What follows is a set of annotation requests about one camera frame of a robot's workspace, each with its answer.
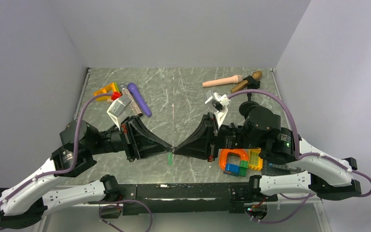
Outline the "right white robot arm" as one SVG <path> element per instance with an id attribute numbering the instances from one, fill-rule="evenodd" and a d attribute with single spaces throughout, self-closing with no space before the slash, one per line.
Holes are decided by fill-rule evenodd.
<path id="1" fill-rule="evenodd" d="M 251 176 L 247 195 L 253 201 L 281 193 L 309 193 L 331 201 L 361 197 L 360 182 L 352 175 L 357 169 L 355 159 L 324 155 L 303 138 L 295 142 L 293 132 L 281 126 L 280 116 L 257 102 L 243 102 L 239 113 L 244 117 L 241 126 L 219 126 L 215 115 L 205 114 L 173 153 L 214 161 L 221 149 L 259 149 L 259 156 L 269 163 L 301 169 L 298 174 Z"/>

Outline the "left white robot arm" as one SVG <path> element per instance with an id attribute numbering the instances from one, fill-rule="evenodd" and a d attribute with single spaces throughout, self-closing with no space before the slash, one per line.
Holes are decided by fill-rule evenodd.
<path id="1" fill-rule="evenodd" d="M 82 119 L 60 133 L 62 145 L 33 174 L 11 188 L 0 188 L 0 230 L 23 229 L 44 216 L 80 203 L 113 203 L 126 199 L 125 190 L 112 175 L 87 185 L 56 190 L 96 164 L 98 154 L 125 152 L 130 162 L 170 152 L 172 146 L 153 134 L 138 116 L 105 131 Z"/>

